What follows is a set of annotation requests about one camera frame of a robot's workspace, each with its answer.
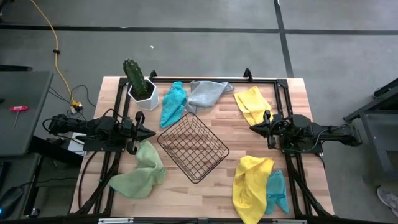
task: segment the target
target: shoe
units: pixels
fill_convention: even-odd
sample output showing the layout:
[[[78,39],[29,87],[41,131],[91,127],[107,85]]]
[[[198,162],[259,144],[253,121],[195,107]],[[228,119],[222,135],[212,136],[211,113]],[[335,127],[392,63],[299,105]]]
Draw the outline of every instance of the shoe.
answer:
[[[389,207],[393,214],[398,217],[398,197],[392,192],[382,189],[381,187],[378,187],[376,192],[380,201]]]

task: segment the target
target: yellow cloth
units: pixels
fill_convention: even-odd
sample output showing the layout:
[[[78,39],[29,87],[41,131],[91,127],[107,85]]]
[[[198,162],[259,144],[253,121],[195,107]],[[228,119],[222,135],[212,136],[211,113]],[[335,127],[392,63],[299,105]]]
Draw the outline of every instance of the yellow cloth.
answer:
[[[264,121],[264,112],[271,110],[271,105],[262,97],[258,87],[254,86],[246,91],[235,93],[235,100],[244,118],[250,126]]]
[[[245,224],[257,224],[267,208],[267,180],[274,161],[245,156],[236,168],[232,201]]]

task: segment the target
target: potted cactus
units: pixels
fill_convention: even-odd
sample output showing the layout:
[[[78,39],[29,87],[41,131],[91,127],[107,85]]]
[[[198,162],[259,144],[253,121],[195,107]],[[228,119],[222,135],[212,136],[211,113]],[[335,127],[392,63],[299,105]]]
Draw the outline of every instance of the potted cactus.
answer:
[[[155,109],[159,104],[156,86],[148,78],[144,78],[137,62],[130,59],[125,60],[123,70],[131,83],[128,94],[138,107],[150,111]]]

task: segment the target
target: microfiber towel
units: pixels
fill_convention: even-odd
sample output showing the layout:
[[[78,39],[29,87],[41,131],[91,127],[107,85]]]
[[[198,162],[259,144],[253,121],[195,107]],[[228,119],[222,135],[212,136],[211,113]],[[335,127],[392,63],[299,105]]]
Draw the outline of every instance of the microfiber towel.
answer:
[[[236,168],[232,201],[245,224],[257,224],[267,207],[267,179],[274,161],[244,156]]]
[[[163,184],[166,170],[159,154],[149,141],[139,144],[136,154],[138,164],[127,174],[115,175],[109,185],[127,198],[144,198],[148,196],[155,184]]]
[[[228,82],[192,81],[191,94],[187,99],[186,111],[196,113],[197,110],[212,107],[221,94],[233,90]]]
[[[277,204],[286,214],[289,214],[285,179],[281,170],[273,172],[267,181],[267,215],[274,212],[275,204]]]
[[[235,100],[244,118],[250,126],[264,121],[264,112],[271,110],[271,105],[262,97],[258,87],[254,86],[246,91],[235,93]]]
[[[182,82],[174,82],[162,101],[160,127],[166,128],[176,123],[181,118],[186,103],[187,92],[182,89]]]

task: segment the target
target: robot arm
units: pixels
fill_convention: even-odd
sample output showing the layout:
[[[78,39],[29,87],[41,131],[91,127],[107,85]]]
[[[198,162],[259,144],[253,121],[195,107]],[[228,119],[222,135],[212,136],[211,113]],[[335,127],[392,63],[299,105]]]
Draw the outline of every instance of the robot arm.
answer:
[[[269,149],[275,148],[274,136],[280,137],[280,150],[287,152],[322,153],[322,141],[339,141],[350,146],[361,144],[361,137],[354,126],[320,126],[300,114],[285,119],[280,114],[275,114],[272,121],[270,117],[271,112],[266,110],[264,121],[250,127],[267,138]]]
[[[85,151],[121,152],[126,146],[127,151],[135,154],[135,141],[142,141],[156,135],[155,132],[144,127],[145,116],[141,111],[136,113],[136,124],[130,118],[123,118],[121,122],[111,116],[102,116],[91,121],[68,118],[64,114],[54,116],[49,125],[50,134],[65,134],[69,131],[86,134],[77,136],[77,140],[85,143]]]

